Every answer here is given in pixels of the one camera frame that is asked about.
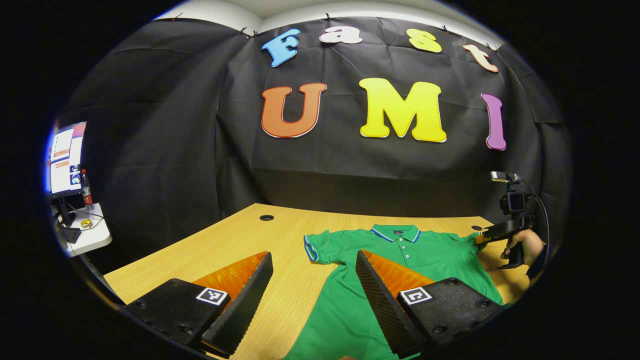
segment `black fabric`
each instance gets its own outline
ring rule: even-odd
[[[364,41],[319,41],[324,29],[342,25],[360,29]],[[301,30],[298,53],[272,68],[261,47],[291,28]],[[414,48],[410,28],[434,34],[442,52]],[[483,69],[465,44],[487,52],[500,71]],[[387,79],[403,97],[417,81],[437,84],[447,141],[399,138],[393,130],[387,138],[360,135],[364,78]],[[298,88],[316,82],[327,90],[311,132],[273,138],[262,130],[264,90],[291,87],[284,119],[296,121]],[[483,92],[503,103],[505,151],[485,144]],[[567,139],[542,82],[507,45],[496,53],[416,22],[312,20],[247,38],[210,22],[157,20],[111,51],[59,118],[61,125],[88,121],[82,161],[113,236],[90,254],[103,272],[255,202],[399,217],[480,215],[497,223],[505,220],[498,201],[506,188],[490,181],[493,170],[531,183],[554,227],[566,211],[570,172],[558,173],[569,167]]]
[[[106,273],[220,219],[214,116],[227,60],[246,36],[202,20],[157,20],[116,46],[58,113],[87,121],[81,161],[113,241]]]

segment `monitor stand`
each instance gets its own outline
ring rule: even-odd
[[[76,213],[69,213],[67,209],[67,202],[65,201],[64,197],[59,197],[56,199],[56,207],[62,215],[63,226],[70,227],[76,219]]]

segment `red bottle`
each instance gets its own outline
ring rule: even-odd
[[[86,176],[86,169],[82,169],[82,197],[84,199],[84,206],[88,210],[93,209],[93,200],[91,199],[91,190],[89,189],[89,179]]]

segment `white desk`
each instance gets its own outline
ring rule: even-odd
[[[87,208],[81,208],[79,210],[102,216],[102,209],[100,208],[100,204],[94,204],[92,210],[87,210]],[[100,217],[81,213],[76,210],[69,211],[69,213],[76,214],[76,219],[74,220],[73,224],[71,224],[71,227],[77,227],[84,231],[80,233],[80,236],[78,237],[78,240],[76,240],[75,244],[67,243],[68,257],[71,258],[73,256],[84,254],[85,252],[95,250],[99,247],[103,247],[111,243],[111,233],[109,233],[109,229],[107,228],[106,219],[102,219],[102,221],[100,221]],[[89,230],[83,229],[80,226],[80,223],[84,219],[90,219],[92,226],[94,227]]]

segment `purple letter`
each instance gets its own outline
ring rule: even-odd
[[[507,143],[502,135],[502,101],[491,94],[482,94],[481,97],[489,112],[489,137],[486,139],[486,145],[489,149],[504,150]]]

